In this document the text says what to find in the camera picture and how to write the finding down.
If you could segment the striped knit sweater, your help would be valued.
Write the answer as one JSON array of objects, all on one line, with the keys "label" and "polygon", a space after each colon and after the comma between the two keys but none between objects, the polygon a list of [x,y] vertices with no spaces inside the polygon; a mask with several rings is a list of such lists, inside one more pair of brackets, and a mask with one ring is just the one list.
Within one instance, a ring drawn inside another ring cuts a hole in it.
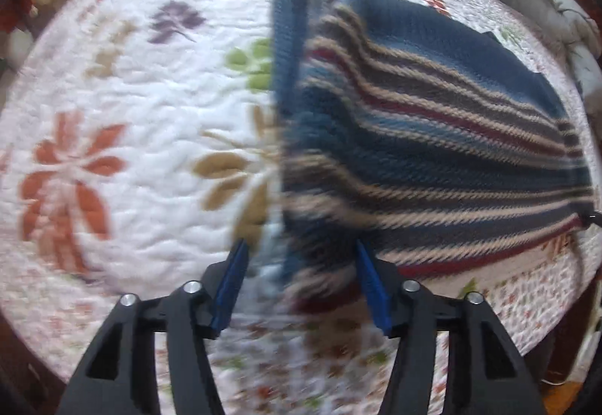
[{"label": "striped knit sweater", "polygon": [[493,34],[407,0],[272,0],[271,30],[298,306],[356,297],[358,245],[448,277],[589,226],[579,133]]}]

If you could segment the floral white quilt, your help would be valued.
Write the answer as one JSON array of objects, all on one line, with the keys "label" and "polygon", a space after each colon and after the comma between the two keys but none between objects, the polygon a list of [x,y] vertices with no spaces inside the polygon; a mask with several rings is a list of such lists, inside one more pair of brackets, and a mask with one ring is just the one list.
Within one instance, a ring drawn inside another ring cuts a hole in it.
[{"label": "floral white quilt", "polygon": [[[528,21],[497,0],[435,1],[543,74],[587,129]],[[119,294],[154,298],[221,260],[252,205],[275,244],[268,38],[268,0],[72,0],[20,69],[1,113],[1,309],[59,379]]]}]

